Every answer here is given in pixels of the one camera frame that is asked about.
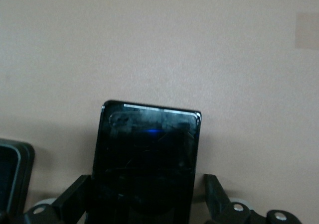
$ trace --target screw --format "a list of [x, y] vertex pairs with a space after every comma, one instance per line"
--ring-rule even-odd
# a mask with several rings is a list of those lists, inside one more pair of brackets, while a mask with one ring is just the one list
[[39, 213], [43, 212], [44, 209], [45, 209], [45, 207], [38, 207], [37, 209], [35, 209], [33, 211], [33, 214], [39, 214]]
[[287, 217], [286, 217], [285, 214], [283, 214], [283, 213], [275, 213], [275, 217], [276, 217], [278, 220], [281, 220], [281, 221], [287, 220]]
[[234, 209], [238, 212], [242, 212], [244, 210], [243, 206], [238, 203], [234, 205]]

